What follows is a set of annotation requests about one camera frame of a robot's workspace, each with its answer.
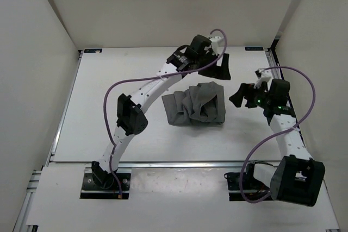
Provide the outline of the grey pleated skirt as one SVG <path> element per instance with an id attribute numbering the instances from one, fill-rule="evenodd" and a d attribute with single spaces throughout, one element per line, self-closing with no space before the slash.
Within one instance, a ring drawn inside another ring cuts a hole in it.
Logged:
<path id="1" fill-rule="evenodd" d="M 225 122 L 224 88 L 214 81 L 175 91 L 161 99 L 167 122 L 172 126 L 215 126 Z"/>

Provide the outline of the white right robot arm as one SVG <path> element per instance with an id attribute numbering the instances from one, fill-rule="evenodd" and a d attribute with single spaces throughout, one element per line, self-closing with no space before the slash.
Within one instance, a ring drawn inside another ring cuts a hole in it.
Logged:
<path id="1" fill-rule="evenodd" d="M 260 161 L 246 161 L 240 171 L 238 188 L 255 189 L 265 186 L 265 194 L 258 199 L 244 200 L 258 203 L 263 199 L 314 206 L 324 179 L 325 167 L 314 160 L 305 148 L 298 128 L 295 126 L 294 110 L 287 105 L 290 84 L 286 80 L 273 79 L 271 84 L 242 83 L 229 100 L 239 108 L 243 100 L 249 109 L 260 107 L 277 140 L 281 161 L 277 167 Z"/>

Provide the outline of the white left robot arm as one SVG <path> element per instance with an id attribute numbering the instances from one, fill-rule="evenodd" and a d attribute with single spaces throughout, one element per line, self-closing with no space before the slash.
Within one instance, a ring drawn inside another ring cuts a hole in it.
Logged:
<path id="1" fill-rule="evenodd" d="M 121 94 L 117 99 L 114 131 L 111 131 L 108 123 L 107 100 L 111 90 L 126 81 L 119 81 L 107 90 L 103 101 L 103 116 L 110 145 L 102 158 L 92 163 L 93 167 L 100 170 L 95 176 L 96 184 L 103 189 L 112 186 L 113 173 L 117 170 L 130 141 L 148 125 L 145 113 L 171 86 L 195 72 L 219 80 L 231 78 L 226 50 L 218 51 L 220 42 L 227 43 L 225 33 L 221 36 L 196 35 L 191 44 L 178 47 L 155 76 L 142 78 L 143 86 L 130 95 Z"/>

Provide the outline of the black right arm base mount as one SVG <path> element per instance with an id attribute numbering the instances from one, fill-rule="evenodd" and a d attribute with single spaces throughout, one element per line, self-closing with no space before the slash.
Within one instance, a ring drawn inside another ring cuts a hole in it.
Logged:
<path id="1" fill-rule="evenodd" d="M 240 172 L 227 172 L 224 178 L 227 180 L 230 202 L 244 201 L 240 193 L 240 180 L 242 180 L 245 196 L 251 201 L 257 201 L 264 196 L 265 200 L 272 200 L 270 194 L 270 180 L 276 167 L 265 161 L 251 161 L 244 170 L 240 179 Z"/>

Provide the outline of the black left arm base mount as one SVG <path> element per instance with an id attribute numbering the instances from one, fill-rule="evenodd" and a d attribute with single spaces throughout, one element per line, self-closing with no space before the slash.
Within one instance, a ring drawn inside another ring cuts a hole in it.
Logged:
<path id="1" fill-rule="evenodd" d="M 114 175 L 102 173 L 94 162 L 92 165 L 94 165 L 92 168 L 87 167 L 84 170 L 80 199 L 129 199 L 131 169 L 114 171 L 121 185 L 119 191 L 119 184 Z"/>

